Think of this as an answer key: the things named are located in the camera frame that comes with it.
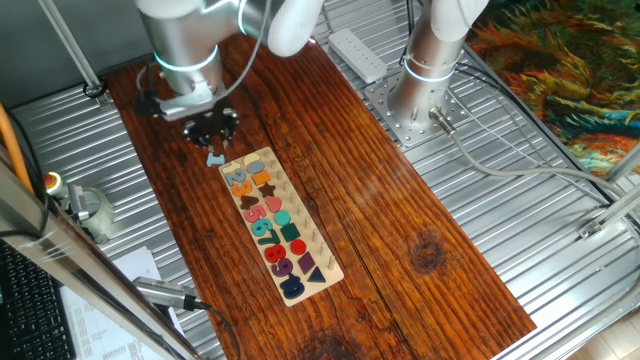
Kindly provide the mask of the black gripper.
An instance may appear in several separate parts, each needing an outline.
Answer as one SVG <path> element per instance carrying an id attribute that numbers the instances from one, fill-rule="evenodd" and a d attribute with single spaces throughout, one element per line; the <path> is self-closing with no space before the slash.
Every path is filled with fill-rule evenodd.
<path id="1" fill-rule="evenodd" d="M 213 141 L 222 140 L 223 149 L 235 134 L 240 120 L 237 111 L 229 101 L 219 101 L 211 109 L 190 115 L 182 123 L 184 138 L 198 148 L 208 148 L 210 155 L 216 155 Z"/>

